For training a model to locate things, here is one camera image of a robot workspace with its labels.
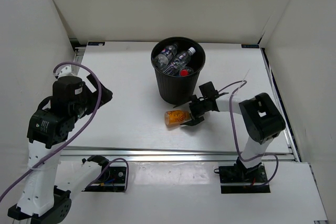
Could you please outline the red capped labelled bottle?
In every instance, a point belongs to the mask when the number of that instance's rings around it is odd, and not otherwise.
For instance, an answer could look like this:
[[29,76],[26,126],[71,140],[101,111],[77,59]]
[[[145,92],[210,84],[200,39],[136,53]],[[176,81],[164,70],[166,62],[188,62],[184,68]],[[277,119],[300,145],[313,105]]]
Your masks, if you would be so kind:
[[193,68],[191,67],[184,67],[183,69],[181,69],[178,73],[178,76],[179,77],[186,77],[186,76],[189,76],[191,74],[194,73],[194,70]]

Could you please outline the black capped labelled bottle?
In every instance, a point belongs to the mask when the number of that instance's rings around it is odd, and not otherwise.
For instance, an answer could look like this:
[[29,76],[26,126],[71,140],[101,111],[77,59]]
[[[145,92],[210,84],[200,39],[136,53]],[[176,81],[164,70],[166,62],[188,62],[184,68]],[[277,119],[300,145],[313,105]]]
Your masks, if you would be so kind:
[[153,64],[159,70],[165,69],[170,61],[176,56],[178,51],[178,43],[174,42],[168,46],[165,46],[161,52],[154,57]]

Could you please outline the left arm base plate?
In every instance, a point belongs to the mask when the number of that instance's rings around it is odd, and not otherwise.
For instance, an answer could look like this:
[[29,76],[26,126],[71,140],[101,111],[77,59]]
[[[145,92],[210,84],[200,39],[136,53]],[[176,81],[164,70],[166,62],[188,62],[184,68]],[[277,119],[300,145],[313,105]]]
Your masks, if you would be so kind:
[[85,192],[125,193],[129,182],[129,163],[124,158],[116,158],[102,168],[98,179],[87,186]]

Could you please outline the blue labelled clear bottle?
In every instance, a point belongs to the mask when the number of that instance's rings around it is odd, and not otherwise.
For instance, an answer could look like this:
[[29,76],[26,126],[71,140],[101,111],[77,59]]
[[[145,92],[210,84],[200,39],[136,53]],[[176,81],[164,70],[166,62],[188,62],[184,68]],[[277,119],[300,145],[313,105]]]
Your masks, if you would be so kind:
[[181,65],[170,64],[162,72],[168,76],[175,76],[181,70]]

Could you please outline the clear unlabelled plastic bottle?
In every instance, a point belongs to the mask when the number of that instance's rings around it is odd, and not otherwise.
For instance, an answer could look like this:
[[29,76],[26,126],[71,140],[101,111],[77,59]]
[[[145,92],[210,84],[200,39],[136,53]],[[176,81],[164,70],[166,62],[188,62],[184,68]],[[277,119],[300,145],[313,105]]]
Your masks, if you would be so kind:
[[177,54],[170,64],[179,64],[181,65],[181,69],[183,69],[190,62],[192,55],[195,53],[195,48],[190,47],[187,51],[181,51],[179,54]]

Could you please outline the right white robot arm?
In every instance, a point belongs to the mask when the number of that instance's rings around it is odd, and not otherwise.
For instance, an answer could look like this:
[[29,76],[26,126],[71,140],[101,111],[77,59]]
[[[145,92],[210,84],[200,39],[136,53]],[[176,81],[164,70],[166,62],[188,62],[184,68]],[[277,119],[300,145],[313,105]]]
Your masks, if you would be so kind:
[[[195,126],[204,121],[204,114],[210,111],[228,112],[238,158],[236,163],[224,172],[229,182],[250,182],[261,168],[262,157],[269,144],[286,127],[285,120],[267,93],[260,93],[247,100],[227,96],[226,92],[188,101],[189,111],[175,110],[164,114],[167,126]],[[248,133],[244,150],[239,150],[234,115],[241,115]]]

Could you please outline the orange plastic bottle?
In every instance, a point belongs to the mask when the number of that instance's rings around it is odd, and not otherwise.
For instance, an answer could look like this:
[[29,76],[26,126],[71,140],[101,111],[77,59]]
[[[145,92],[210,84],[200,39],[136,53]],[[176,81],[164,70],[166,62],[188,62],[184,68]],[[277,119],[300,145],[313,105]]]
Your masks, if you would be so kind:
[[167,127],[175,127],[191,119],[190,113],[182,110],[167,111],[164,113],[164,122]]

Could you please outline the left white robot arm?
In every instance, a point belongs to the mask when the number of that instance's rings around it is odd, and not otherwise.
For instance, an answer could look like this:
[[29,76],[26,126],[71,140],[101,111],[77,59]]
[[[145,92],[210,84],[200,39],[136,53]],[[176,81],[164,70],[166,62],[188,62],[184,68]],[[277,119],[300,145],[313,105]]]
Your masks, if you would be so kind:
[[71,182],[55,185],[61,150],[75,123],[86,115],[93,117],[113,95],[96,76],[89,74],[87,80],[95,92],[80,77],[59,75],[52,85],[52,95],[44,98],[31,116],[25,187],[18,203],[8,210],[10,218],[60,223],[68,214],[77,191]]

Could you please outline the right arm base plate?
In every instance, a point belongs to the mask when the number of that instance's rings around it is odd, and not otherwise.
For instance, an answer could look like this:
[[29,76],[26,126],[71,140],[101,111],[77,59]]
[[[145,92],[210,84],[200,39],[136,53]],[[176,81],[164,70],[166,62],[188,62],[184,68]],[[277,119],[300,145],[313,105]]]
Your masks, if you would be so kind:
[[243,170],[237,164],[219,166],[214,169],[219,176],[222,194],[266,194],[270,186],[264,165],[259,164],[250,171]]

